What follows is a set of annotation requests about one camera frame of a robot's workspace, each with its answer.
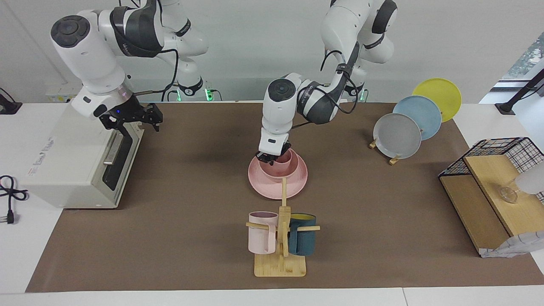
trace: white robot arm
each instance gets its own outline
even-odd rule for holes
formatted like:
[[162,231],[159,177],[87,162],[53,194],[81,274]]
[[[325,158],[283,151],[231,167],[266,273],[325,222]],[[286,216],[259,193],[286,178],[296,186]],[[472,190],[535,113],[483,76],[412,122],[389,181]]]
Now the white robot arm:
[[[392,0],[332,1],[321,27],[325,59],[333,54],[339,62],[331,85],[325,87],[298,74],[270,83],[263,102],[261,141],[256,154],[261,162],[273,164],[290,148],[288,138],[295,112],[309,123],[325,124],[338,110],[353,111],[366,76],[363,60],[384,63],[393,54],[393,44],[385,32],[396,14],[397,5]],[[354,108],[349,112],[338,105],[345,90],[355,96]]]
[[[189,57],[206,53],[208,43],[191,26],[179,0],[142,0],[138,9],[81,11],[57,21],[51,39],[60,57],[83,82],[72,105],[85,117],[100,118],[106,128],[141,121],[158,131],[163,118],[155,104],[139,104],[126,86],[125,72],[115,56],[163,59],[176,68],[173,81],[186,96],[193,96],[203,85]],[[169,88],[151,92],[164,96]]]

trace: yellow plate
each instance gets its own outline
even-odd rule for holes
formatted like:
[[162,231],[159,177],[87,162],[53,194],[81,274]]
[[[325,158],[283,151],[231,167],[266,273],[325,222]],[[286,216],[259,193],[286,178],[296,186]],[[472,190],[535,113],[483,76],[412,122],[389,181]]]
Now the yellow plate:
[[412,95],[424,96],[433,100],[442,113],[442,122],[453,118],[461,108],[461,92],[451,81],[444,78],[431,78],[419,84]]

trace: wire basket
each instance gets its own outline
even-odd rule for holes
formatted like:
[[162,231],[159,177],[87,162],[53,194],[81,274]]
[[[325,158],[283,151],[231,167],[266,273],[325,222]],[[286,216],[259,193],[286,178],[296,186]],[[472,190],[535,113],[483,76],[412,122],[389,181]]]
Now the wire basket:
[[[544,162],[544,154],[528,137],[485,139],[474,145],[460,159],[451,164],[438,177],[451,175],[470,175],[464,161],[468,156],[506,155],[519,173],[524,173]],[[536,195],[544,204],[544,192]]]

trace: green mug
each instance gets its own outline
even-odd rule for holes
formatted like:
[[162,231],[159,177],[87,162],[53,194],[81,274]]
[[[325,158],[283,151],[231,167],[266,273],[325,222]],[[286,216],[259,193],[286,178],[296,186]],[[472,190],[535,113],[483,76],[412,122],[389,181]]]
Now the green mug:
[[316,217],[308,213],[292,213],[287,244],[289,253],[298,256],[310,256],[316,248],[315,231],[298,231],[299,227],[311,227],[316,224]]

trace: white table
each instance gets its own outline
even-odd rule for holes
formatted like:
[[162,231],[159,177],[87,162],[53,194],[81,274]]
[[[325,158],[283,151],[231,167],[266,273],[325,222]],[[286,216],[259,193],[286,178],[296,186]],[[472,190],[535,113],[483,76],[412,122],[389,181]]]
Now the white table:
[[[66,105],[25,105],[21,117],[28,124],[16,135],[0,134],[0,142],[18,139],[17,160],[39,150],[40,139],[48,135]],[[0,118],[0,131],[13,124]],[[462,105],[454,118],[467,144],[486,138],[528,136],[515,117],[498,115],[493,105]],[[24,175],[11,158],[0,160],[0,173]],[[63,292],[23,293],[60,216],[55,209],[36,197],[16,204],[22,217],[17,225],[0,224],[1,305],[544,305],[544,286],[316,289],[316,290],[228,290],[228,291],[139,291],[139,292]],[[544,270],[544,252],[533,254]]]

